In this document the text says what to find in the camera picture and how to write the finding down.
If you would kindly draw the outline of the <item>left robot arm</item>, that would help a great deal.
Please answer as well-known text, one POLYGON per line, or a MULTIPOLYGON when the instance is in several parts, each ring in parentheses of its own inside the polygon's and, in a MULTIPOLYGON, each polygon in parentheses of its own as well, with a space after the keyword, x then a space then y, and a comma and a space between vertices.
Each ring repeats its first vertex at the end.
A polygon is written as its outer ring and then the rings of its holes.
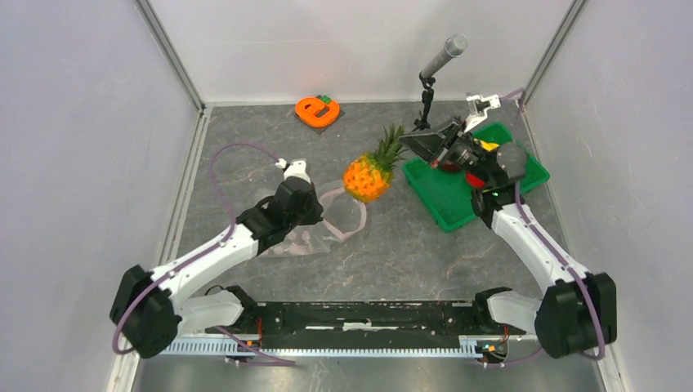
POLYGON ((152 358, 180 335, 212 327, 248 332, 257 311, 228 290, 196 292, 231 268, 262 254, 299 225, 321 221, 323 208, 309 180, 289 176, 275 194, 241 213, 233 225, 202 246, 146 271, 134 265, 122 276, 110 310, 112 348, 152 358))

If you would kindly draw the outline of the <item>orange fake fruit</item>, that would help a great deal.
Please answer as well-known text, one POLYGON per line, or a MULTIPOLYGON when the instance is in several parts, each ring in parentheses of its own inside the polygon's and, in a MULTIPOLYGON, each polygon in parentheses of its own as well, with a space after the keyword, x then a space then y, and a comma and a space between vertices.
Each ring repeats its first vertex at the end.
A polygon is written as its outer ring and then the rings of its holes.
POLYGON ((396 165, 403 159, 404 147, 399 139, 405 134, 405 127, 391 124, 383 131, 378 147, 361 154, 342 175, 344 190, 362 203, 374 202, 388 191, 396 165))

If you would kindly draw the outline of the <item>red fake strawberry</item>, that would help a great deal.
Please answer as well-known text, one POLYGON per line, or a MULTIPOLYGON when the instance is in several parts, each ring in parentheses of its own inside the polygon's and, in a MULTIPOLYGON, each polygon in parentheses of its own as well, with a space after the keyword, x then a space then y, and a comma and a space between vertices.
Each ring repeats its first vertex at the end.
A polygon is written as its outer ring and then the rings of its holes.
POLYGON ((482 180, 480 177, 475 176, 474 174, 467 172, 465 174, 465 178, 467 183, 473 188, 473 189, 484 189, 486 182, 482 180))

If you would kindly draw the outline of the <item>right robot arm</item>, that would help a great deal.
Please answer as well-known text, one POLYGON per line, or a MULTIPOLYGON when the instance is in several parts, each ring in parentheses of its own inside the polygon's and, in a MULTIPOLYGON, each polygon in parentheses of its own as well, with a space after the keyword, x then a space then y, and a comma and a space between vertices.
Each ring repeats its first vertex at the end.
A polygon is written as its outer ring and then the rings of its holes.
POLYGON ((534 218, 521 196, 530 160, 526 149, 512 142, 487 149, 472 134, 470 121, 457 119, 436 131, 400 136, 399 142, 431 168, 453 163, 462 169, 472 185, 475 215, 518 255, 542 292, 542 299, 508 287, 477 294, 474 327, 492 333, 505 324, 534 334, 554 359, 572 354, 603 359, 617 337, 615 281, 590 272, 534 218))

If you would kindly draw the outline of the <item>yellow fake banana bunch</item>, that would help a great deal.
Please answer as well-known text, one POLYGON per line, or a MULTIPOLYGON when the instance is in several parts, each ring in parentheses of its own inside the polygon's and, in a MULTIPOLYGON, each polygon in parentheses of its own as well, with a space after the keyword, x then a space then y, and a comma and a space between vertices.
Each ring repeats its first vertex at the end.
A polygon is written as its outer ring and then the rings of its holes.
POLYGON ((485 151, 492 152, 499 147, 499 144, 487 142, 485 140, 475 139, 475 142, 485 151))

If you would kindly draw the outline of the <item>clear zip top bag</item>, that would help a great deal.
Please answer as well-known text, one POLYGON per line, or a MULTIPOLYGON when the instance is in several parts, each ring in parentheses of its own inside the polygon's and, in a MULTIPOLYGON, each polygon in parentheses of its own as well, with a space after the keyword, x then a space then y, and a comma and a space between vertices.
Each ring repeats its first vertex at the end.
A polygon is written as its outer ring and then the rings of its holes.
POLYGON ((366 205, 347 193, 341 180, 317 185, 316 194, 324 209, 322 221, 315 225, 298 226, 282 242, 264 251, 260 257, 327 253, 332 246, 346 242, 365 227, 366 205))

